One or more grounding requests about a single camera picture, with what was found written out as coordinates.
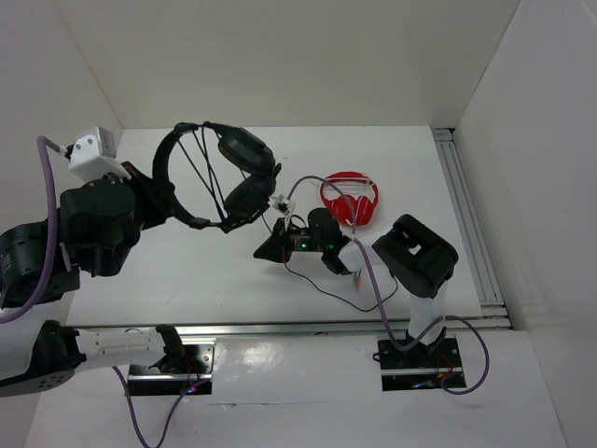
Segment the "black headset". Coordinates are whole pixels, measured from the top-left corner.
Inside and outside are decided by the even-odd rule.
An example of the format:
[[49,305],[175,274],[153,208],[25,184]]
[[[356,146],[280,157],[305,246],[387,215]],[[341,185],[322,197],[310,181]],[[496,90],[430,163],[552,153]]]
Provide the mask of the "black headset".
[[218,228],[229,233],[255,222],[267,211],[282,165],[275,160],[271,149],[245,128],[209,121],[202,124],[180,122],[160,142],[152,162],[152,178],[172,188],[169,159],[174,148],[182,145],[183,135],[207,129],[215,133],[220,154],[248,177],[227,197],[214,199],[220,216],[218,222],[191,215],[172,191],[167,194],[167,206],[177,220],[191,229]]

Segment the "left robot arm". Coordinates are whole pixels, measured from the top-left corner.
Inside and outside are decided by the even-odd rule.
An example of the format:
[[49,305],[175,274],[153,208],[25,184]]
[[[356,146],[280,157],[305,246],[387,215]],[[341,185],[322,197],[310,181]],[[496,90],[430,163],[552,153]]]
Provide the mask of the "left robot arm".
[[176,371],[185,348],[172,325],[91,331],[65,325],[58,304],[83,272],[120,272],[141,232],[172,217],[174,186],[131,163],[129,178],[106,174],[56,194],[49,181],[47,219],[1,236],[1,395],[41,393],[76,373],[123,364]]

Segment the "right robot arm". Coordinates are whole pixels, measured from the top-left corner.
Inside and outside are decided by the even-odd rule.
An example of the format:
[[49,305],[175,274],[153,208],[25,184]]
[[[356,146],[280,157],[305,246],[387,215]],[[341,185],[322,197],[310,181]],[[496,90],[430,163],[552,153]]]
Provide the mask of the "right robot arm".
[[295,252],[321,255],[334,274],[350,275],[384,266],[410,294],[410,322],[406,343],[411,362],[429,365],[439,354],[446,328],[443,324],[445,290],[459,256],[440,235],[410,214],[401,215],[389,231],[355,242],[340,229],[337,220],[323,207],[313,209],[307,225],[276,220],[271,235],[253,257],[285,264]]

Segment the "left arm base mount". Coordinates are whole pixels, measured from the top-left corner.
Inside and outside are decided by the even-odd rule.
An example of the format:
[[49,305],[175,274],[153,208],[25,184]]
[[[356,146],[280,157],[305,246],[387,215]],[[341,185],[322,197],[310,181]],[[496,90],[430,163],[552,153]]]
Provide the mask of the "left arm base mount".
[[185,357],[166,372],[131,365],[126,376],[132,397],[208,396],[213,391],[215,341],[184,343]]

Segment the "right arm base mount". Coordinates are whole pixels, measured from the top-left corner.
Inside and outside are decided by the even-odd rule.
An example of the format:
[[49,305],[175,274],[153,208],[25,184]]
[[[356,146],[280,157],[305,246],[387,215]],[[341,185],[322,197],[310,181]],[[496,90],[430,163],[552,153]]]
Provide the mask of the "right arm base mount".
[[441,389],[442,381],[449,389],[466,388],[455,338],[444,339],[431,354],[421,348],[399,352],[389,340],[379,340],[372,359],[380,366],[384,392]]

